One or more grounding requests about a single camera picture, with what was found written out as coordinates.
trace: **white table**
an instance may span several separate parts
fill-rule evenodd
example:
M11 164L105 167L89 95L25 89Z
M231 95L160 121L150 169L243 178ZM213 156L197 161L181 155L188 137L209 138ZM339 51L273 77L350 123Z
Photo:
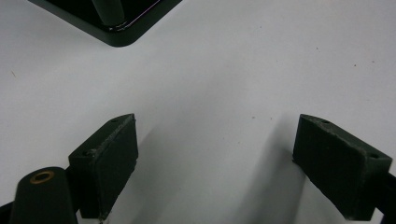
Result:
M135 113L140 157L110 223L344 223L291 162L298 118L396 158L395 22L393 0L185 0L115 49L2 0L0 204Z

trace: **white surface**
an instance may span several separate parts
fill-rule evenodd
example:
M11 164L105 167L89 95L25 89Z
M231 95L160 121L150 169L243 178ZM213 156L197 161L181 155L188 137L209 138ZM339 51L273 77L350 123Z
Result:
M140 158L110 223L344 223L290 161L298 117L396 158L395 21L392 0L185 0L114 49L2 0L0 204L133 112Z

